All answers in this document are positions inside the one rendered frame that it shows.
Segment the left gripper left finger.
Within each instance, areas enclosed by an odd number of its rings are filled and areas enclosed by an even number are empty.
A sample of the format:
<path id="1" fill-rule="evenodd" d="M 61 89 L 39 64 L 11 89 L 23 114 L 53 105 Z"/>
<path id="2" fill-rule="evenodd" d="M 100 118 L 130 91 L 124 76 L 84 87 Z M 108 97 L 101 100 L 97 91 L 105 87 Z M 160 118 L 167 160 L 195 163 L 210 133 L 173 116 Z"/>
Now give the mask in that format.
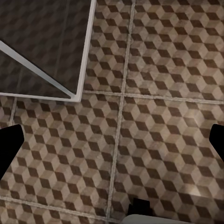
<path id="1" fill-rule="evenodd" d="M 20 124 L 0 129 L 0 180 L 24 143 Z"/>

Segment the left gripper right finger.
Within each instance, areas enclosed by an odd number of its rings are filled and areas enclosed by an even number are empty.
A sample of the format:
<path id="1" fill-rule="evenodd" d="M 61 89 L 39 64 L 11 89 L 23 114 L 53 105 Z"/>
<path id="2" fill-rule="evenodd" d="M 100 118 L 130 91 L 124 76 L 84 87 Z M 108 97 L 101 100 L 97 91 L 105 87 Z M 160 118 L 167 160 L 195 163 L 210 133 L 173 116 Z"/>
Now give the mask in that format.
<path id="1" fill-rule="evenodd" d="M 224 126 L 213 124 L 209 140 L 224 162 Z"/>

